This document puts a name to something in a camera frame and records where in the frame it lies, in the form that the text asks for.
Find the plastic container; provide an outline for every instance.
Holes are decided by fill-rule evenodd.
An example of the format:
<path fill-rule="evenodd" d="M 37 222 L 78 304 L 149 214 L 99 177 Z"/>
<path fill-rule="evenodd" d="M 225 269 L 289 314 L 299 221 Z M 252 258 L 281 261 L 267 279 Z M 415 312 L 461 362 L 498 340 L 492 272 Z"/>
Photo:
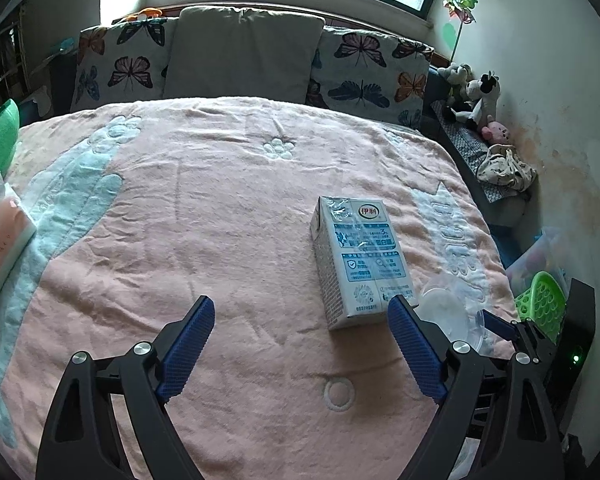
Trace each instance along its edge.
<path fill-rule="evenodd" d="M 560 231 L 551 227 L 542 228 L 541 237 L 505 271 L 513 296 L 517 297 L 531 288 L 534 276 L 544 270 L 560 286 L 564 297 L 569 297 L 568 282 L 562 267 L 565 260 L 565 244 Z"/>
<path fill-rule="evenodd" d="M 425 286 L 414 312 L 421 320 L 438 325 L 449 341 L 466 341 L 478 351 L 484 338 L 484 318 L 464 293 L 465 286 L 454 276 L 436 276 Z"/>
<path fill-rule="evenodd" d="M 516 298 L 521 319 L 530 317 L 554 343 L 558 339 L 566 300 L 562 289 L 548 272 L 538 272 L 531 287 Z"/>

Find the butterfly pattern pillow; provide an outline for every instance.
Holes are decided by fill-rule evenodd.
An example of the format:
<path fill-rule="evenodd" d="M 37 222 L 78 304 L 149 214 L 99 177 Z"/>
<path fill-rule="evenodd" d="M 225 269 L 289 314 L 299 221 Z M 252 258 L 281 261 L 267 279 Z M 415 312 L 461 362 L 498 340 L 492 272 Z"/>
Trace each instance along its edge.
<path fill-rule="evenodd" d="M 432 54 L 417 41 L 324 27 L 305 104 L 418 128 Z"/>
<path fill-rule="evenodd" d="M 154 18 L 82 31 L 71 111 L 161 99 L 177 24 Z"/>

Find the light blue pattern on blanket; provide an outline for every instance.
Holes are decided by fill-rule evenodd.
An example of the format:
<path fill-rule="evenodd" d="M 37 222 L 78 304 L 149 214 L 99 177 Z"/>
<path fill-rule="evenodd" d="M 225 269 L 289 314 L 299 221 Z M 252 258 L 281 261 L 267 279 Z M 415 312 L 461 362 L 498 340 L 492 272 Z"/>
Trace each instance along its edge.
<path fill-rule="evenodd" d="M 489 304 L 489 282 L 478 257 L 478 249 L 468 222 L 458 203 L 442 182 L 435 195 L 411 189 L 436 253 L 444 259 L 446 272 L 464 280 L 474 301 Z"/>
<path fill-rule="evenodd" d="M 116 117 L 34 176 L 22 203 L 38 230 L 16 262 L 0 293 L 0 385 L 18 331 L 49 261 L 100 221 L 120 191 L 122 179 L 105 174 L 119 146 L 139 133 L 139 118 Z M 16 447 L 11 417 L 0 391 L 0 437 Z"/>

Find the blue gripper pad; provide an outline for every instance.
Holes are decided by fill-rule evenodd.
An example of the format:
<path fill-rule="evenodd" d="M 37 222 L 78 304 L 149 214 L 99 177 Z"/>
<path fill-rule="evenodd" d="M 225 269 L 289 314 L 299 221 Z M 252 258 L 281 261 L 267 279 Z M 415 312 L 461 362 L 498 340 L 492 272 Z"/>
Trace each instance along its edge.
<path fill-rule="evenodd" d="M 162 402 L 168 402 L 171 397 L 182 393 L 215 322 L 214 302 L 206 298 L 162 361 L 162 381 L 155 391 Z"/>
<path fill-rule="evenodd" d="M 386 316 L 389 329 L 420 391 L 436 402 L 441 402 L 446 397 L 446 386 L 440 380 L 442 362 L 398 298 L 389 302 Z"/>
<path fill-rule="evenodd" d="M 490 332 L 507 341 L 514 341 L 518 338 L 518 332 L 509 321 L 504 321 L 501 317 L 485 309 L 482 310 L 482 315 L 484 316 L 484 327 Z"/>

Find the wall stain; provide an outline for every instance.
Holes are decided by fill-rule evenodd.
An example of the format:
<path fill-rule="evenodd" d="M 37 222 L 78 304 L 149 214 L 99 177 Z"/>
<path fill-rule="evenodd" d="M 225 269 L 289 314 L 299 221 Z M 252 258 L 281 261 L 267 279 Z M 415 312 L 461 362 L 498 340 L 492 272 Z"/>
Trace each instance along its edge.
<path fill-rule="evenodd" d="M 560 109 L 561 114 L 568 106 Z M 538 126 L 514 126 L 513 143 L 521 158 L 538 170 L 542 208 L 569 211 L 581 229 L 592 235 L 600 229 L 600 188 L 589 174 L 587 155 L 574 150 L 556 150 L 543 144 Z"/>

